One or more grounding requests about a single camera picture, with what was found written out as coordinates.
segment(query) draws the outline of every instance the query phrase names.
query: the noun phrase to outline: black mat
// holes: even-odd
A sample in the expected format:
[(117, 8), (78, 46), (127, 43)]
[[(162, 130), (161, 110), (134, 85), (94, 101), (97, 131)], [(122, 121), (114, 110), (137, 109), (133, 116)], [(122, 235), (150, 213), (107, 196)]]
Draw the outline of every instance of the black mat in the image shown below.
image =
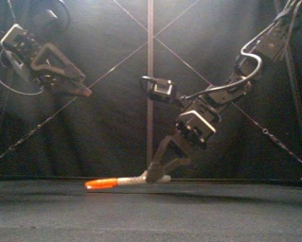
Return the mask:
[(0, 241), (302, 241), (302, 187), (0, 181)]

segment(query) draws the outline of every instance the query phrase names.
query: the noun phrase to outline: vertical pole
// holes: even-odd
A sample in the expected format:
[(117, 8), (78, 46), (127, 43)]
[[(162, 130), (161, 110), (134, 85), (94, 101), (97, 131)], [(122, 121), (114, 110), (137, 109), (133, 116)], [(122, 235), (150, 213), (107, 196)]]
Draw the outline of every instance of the vertical pole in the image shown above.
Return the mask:
[[(283, 1), (275, 0), (275, 8), (276, 12), (281, 12)], [(295, 73), (295, 64), (292, 60), (292, 52), (291, 48), (288, 47), (285, 53), (287, 65), (288, 65), (288, 72), (289, 72), (289, 80), (291, 80), (291, 90), (292, 90), (292, 98), (295, 102), (296, 114), (297, 114), (297, 121), (299, 121), (299, 128), (300, 128), (300, 136), (301, 136), (301, 144), (302, 144), (302, 98), (300, 95), (299, 83)]]
[[(149, 0), (149, 77), (153, 77), (153, 14), (154, 14), (154, 2)], [(147, 166), (150, 166), (153, 160), (153, 101), (147, 99)]]

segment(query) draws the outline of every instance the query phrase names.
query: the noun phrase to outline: black curtain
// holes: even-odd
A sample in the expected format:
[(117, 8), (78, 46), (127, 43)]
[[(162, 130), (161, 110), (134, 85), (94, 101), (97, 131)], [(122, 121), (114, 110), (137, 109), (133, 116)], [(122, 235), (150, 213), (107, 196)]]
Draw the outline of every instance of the black curtain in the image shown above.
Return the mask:
[[(12, 1), (18, 18), (35, 31), (32, 17), (51, 9), (61, 25), (67, 21), (58, 1)], [(0, 87), (0, 154), (54, 118), (35, 135), (0, 159), (0, 173), (47, 176), (134, 176), (146, 169), (147, 98), (139, 78), (147, 74), (147, 1), (65, 1), (71, 26), (54, 43), (85, 72), (89, 98), (45, 93), (28, 97)], [(0, 28), (12, 19), (0, 1)], [(209, 83), (222, 85), (232, 74), (242, 46), (276, 17), (273, 1), (154, 1), (154, 76), (172, 79), (186, 95)], [(302, 77), (302, 29), (295, 32), (296, 73)], [(0, 77), (7, 78), (0, 67)], [(18, 76), (12, 87), (27, 88)], [(180, 109), (154, 103), (154, 151), (174, 133)], [(253, 92), (222, 113), (218, 134), (181, 167), (180, 178), (299, 179), (302, 165), (280, 148), (260, 125), (302, 156), (302, 139), (292, 99), (288, 68), (273, 65)]]

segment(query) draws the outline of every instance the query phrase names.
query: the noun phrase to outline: orange object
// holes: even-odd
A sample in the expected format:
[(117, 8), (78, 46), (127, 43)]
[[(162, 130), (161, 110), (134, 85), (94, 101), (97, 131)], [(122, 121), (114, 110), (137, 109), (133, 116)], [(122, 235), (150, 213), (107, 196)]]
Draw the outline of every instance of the orange object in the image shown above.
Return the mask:
[(94, 181), (89, 181), (85, 184), (86, 189), (106, 189), (118, 186), (118, 179), (109, 178), (109, 179), (99, 179)]

